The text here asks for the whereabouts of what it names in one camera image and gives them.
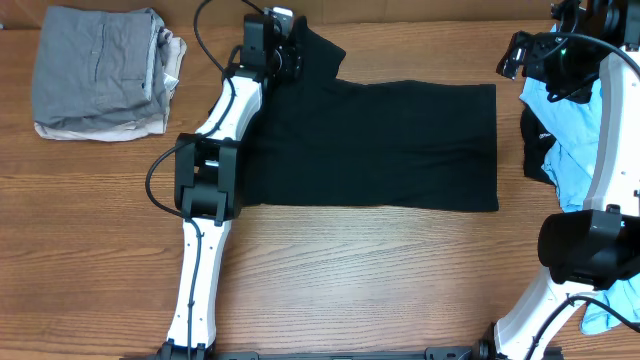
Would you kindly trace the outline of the black t-shirt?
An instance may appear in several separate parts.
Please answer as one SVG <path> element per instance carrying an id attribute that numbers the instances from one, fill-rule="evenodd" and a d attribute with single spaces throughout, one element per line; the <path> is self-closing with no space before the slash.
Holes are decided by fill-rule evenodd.
<path id="1" fill-rule="evenodd" d="M 247 135 L 246 205 L 498 209 L 494 85 L 347 82 L 342 48 L 305 18 L 292 36 L 302 72 Z"/>

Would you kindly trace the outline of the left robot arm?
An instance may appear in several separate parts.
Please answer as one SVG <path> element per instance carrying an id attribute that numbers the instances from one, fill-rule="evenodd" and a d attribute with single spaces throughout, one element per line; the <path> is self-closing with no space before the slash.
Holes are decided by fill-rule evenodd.
<path id="1" fill-rule="evenodd" d="M 184 253 L 176 310 L 159 359 L 207 359 L 216 339 L 222 255 L 241 210 L 240 146 L 270 88 L 295 79 L 302 58 L 290 34 L 294 14 L 266 8 L 244 18 L 244 37 L 222 72 L 222 92 L 206 122 L 182 133 L 175 158 L 172 214 L 183 221 Z"/>

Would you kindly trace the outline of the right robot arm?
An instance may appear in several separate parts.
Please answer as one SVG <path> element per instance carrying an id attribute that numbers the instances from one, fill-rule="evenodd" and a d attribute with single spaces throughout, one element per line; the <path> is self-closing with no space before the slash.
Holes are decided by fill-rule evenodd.
<path id="1" fill-rule="evenodd" d="M 602 86 L 594 175 L 580 211 L 549 216 L 538 237 L 541 262 L 513 309 L 465 353 L 467 359 L 560 359 L 551 339 L 583 305 L 639 272 L 639 4 L 577 1 L 551 7 L 555 32 L 515 33 L 497 66 L 546 85 L 548 101 L 585 103 Z"/>

